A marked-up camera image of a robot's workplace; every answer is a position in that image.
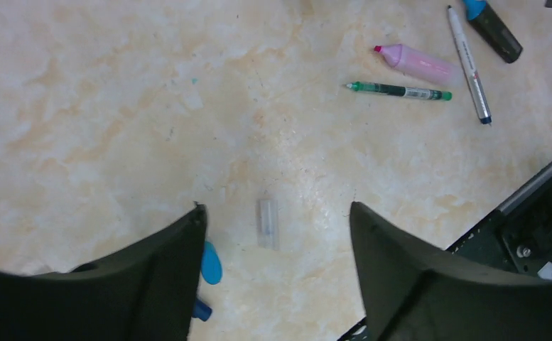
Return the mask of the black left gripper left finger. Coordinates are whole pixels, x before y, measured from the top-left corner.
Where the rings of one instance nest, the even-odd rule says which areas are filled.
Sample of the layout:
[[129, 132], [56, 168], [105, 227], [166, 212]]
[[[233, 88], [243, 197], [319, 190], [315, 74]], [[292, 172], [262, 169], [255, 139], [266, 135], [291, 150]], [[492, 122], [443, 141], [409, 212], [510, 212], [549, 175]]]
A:
[[186, 340], [207, 223], [199, 204], [70, 272], [0, 272], [0, 340]]

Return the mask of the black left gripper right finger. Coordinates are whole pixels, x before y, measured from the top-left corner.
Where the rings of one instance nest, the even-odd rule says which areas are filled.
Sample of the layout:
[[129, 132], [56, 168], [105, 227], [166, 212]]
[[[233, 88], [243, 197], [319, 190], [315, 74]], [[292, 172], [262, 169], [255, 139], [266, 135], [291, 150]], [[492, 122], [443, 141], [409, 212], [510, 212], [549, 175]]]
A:
[[369, 340], [552, 340], [552, 281], [451, 254], [361, 202], [349, 219]]

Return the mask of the light blue marker cap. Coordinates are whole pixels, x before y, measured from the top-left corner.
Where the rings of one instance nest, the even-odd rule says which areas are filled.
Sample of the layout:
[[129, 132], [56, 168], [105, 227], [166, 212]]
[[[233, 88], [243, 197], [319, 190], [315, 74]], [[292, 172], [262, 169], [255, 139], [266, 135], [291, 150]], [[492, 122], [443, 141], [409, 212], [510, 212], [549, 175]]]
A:
[[222, 265], [216, 248], [208, 240], [205, 241], [200, 273], [205, 282], [216, 285], [222, 280]]

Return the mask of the clear teal pen cap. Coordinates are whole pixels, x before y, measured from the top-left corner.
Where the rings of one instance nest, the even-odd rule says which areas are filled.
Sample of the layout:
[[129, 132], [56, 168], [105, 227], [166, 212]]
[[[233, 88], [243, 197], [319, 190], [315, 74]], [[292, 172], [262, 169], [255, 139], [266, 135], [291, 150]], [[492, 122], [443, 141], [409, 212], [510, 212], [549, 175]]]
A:
[[278, 203], [274, 199], [260, 199], [257, 203], [257, 232], [260, 247], [279, 249]]

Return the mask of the white marker dark blue cap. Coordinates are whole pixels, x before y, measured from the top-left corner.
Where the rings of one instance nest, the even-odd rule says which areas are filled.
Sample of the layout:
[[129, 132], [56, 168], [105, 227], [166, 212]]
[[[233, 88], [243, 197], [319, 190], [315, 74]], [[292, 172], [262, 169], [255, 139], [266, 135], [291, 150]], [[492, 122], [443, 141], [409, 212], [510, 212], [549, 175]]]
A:
[[465, 79], [467, 81], [467, 86], [472, 96], [472, 101], [474, 103], [478, 119], [481, 124], [491, 125], [492, 114], [487, 103], [485, 92], [483, 90], [483, 86], [478, 75], [472, 52], [468, 46], [467, 38], [462, 28], [462, 24], [460, 23], [458, 14], [451, 5], [447, 6], [447, 15], [455, 47], [460, 58], [462, 69], [465, 74]]

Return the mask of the green gel pen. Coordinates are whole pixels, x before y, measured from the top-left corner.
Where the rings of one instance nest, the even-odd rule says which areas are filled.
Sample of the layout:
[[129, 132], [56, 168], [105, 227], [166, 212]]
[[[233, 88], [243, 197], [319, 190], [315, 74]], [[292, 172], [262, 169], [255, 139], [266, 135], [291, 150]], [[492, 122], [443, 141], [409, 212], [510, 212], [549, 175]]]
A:
[[351, 82], [347, 83], [345, 87], [354, 92], [375, 93], [410, 99], [450, 101], [453, 98], [453, 94], [447, 91], [387, 85], [376, 82]]

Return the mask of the pink highlighter pen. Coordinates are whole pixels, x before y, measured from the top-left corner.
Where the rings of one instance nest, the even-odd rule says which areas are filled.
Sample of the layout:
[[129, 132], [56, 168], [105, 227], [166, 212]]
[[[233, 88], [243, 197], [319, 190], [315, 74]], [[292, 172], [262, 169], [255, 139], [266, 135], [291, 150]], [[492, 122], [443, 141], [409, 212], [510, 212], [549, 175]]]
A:
[[462, 70], [457, 65], [404, 44], [376, 45], [374, 52], [392, 69], [427, 82], [454, 87], [462, 81]]

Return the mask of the black marker blue cap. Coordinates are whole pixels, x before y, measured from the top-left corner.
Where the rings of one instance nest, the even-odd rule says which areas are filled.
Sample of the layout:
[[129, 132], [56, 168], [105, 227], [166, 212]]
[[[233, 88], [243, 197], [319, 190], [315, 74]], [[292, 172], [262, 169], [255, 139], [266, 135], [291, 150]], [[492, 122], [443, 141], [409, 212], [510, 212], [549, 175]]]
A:
[[523, 47], [487, 1], [463, 0], [468, 23], [504, 62], [517, 61]]

